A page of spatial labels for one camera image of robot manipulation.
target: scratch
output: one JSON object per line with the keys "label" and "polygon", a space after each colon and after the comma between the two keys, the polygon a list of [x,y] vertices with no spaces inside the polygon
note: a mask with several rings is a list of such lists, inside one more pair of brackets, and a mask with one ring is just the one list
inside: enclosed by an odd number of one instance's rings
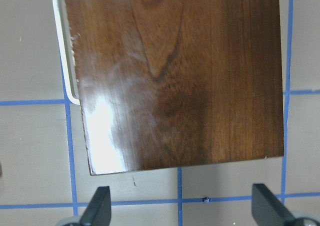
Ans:
{"label": "scratch", "polygon": [[133,176],[132,176],[132,180],[133,180],[133,185],[136,187],[136,182]]}

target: wood grain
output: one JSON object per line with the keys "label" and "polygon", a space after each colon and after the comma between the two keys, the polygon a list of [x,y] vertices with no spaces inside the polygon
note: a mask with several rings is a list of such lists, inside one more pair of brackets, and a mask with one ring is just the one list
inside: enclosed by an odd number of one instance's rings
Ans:
{"label": "wood grain", "polygon": [[91,174],[281,156],[279,0],[65,0]]}

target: glossy wooden surface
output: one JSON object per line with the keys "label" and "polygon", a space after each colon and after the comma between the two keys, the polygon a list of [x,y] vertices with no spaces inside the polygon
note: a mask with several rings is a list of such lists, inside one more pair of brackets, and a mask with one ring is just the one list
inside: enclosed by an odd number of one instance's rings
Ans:
{"label": "glossy wooden surface", "polygon": [[65,0],[91,174],[281,156],[279,0]]}

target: brown wooden panel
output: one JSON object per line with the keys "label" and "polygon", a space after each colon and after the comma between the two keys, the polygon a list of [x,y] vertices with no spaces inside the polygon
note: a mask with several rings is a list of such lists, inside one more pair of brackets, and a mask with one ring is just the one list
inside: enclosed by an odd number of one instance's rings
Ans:
{"label": "brown wooden panel", "polygon": [[91,174],[283,155],[279,0],[65,0]]}

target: tile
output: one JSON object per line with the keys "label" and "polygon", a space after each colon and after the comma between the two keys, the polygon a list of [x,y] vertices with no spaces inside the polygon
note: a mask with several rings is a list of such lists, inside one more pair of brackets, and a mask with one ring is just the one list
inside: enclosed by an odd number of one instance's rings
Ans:
{"label": "tile", "polygon": [[0,210],[1,225],[4,226],[55,226],[72,215],[72,208]]}
{"label": "tile", "polygon": [[291,89],[320,89],[320,1],[294,0]]}
{"label": "tile", "polygon": [[70,203],[65,106],[1,106],[0,119],[0,204]]}
{"label": "tile", "polygon": [[177,198],[176,168],[90,176],[79,106],[71,106],[71,120],[78,202],[88,202],[99,186],[110,186],[112,201]]}
{"label": "tile", "polygon": [[256,226],[251,201],[183,204],[184,226]]}
{"label": "tile", "polygon": [[251,195],[253,183],[280,193],[282,158],[193,166],[182,169],[183,198]]}
{"label": "tile", "polygon": [[286,192],[320,192],[320,95],[292,95]]}
{"label": "tile", "polygon": [[279,0],[280,7],[280,30],[281,30],[281,59],[282,59],[282,90],[286,90],[287,70],[287,38],[288,38],[288,8],[289,0]]}
{"label": "tile", "polygon": [[0,100],[63,99],[52,0],[0,0],[0,9]]}
{"label": "tile", "polygon": [[[79,208],[83,214],[84,207]],[[112,206],[110,226],[177,226],[177,204]]]}
{"label": "tile", "polygon": [[305,213],[320,221],[320,197],[288,198],[285,206],[293,213]]}

